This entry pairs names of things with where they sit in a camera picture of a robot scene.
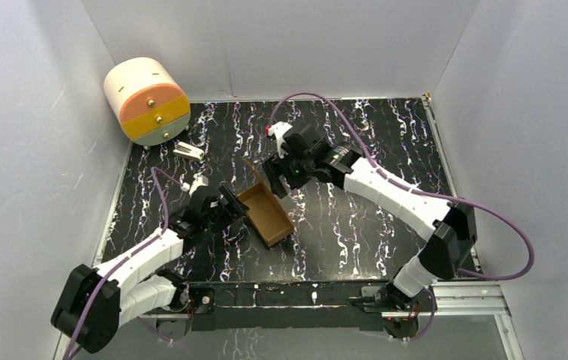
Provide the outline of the brown cardboard box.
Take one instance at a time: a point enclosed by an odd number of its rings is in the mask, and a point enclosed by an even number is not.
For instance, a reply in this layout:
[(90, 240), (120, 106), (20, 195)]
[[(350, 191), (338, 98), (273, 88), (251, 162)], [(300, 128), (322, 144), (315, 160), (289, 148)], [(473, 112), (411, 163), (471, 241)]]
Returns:
[(249, 159), (245, 157), (243, 161), (257, 182), (241, 192), (238, 198), (248, 207), (248, 218), (264, 244), (272, 248), (294, 232), (294, 225), (269, 189), (264, 177)]

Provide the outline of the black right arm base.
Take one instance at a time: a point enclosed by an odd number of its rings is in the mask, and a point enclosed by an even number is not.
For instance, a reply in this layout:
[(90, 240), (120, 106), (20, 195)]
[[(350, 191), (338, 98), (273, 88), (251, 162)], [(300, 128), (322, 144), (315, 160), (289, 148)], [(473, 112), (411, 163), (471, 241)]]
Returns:
[[(423, 327), (419, 315), (424, 310), (425, 300), (429, 301), (430, 314)], [(386, 286), (364, 286), (360, 295), (350, 300), (350, 304), (366, 313), (407, 312), (403, 316), (383, 316), (384, 331), (393, 340), (408, 343), (421, 338), (430, 328), (438, 310), (433, 288), (425, 288), (410, 298), (392, 284)]]

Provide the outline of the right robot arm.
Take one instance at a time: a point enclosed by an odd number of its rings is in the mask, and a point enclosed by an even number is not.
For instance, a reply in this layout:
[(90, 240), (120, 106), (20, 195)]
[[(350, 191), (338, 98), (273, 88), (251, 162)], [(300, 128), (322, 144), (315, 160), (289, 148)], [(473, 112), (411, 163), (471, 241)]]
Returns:
[(263, 163), (276, 196), (285, 198), (316, 179), (373, 202), (426, 241), (386, 287), (395, 309), (408, 310), (423, 289), (457, 275), (476, 240), (471, 207), (419, 195), (407, 182), (373, 166), (360, 148), (331, 145), (309, 124), (276, 122), (267, 126), (266, 135), (277, 146)]

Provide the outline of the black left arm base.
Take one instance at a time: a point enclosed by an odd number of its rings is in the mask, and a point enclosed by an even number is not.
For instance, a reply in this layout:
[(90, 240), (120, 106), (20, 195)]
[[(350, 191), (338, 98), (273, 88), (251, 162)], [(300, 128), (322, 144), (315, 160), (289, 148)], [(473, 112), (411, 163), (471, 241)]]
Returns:
[(152, 289), (157, 293), (154, 307), (136, 321), (169, 347), (192, 329), (196, 314), (215, 311), (216, 291), (212, 287), (193, 287), (179, 277), (154, 277)]

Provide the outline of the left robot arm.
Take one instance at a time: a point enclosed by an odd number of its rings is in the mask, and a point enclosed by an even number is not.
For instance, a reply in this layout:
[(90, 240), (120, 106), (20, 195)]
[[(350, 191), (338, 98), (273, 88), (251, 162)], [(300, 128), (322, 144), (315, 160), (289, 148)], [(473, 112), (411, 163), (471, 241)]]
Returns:
[(188, 282), (164, 268), (216, 233), (240, 224), (249, 207), (226, 185), (195, 185), (187, 205), (139, 244), (95, 267), (80, 264), (68, 276), (51, 325), (88, 353), (102, 350), (125, 323), (157, 308), (192, 309)]

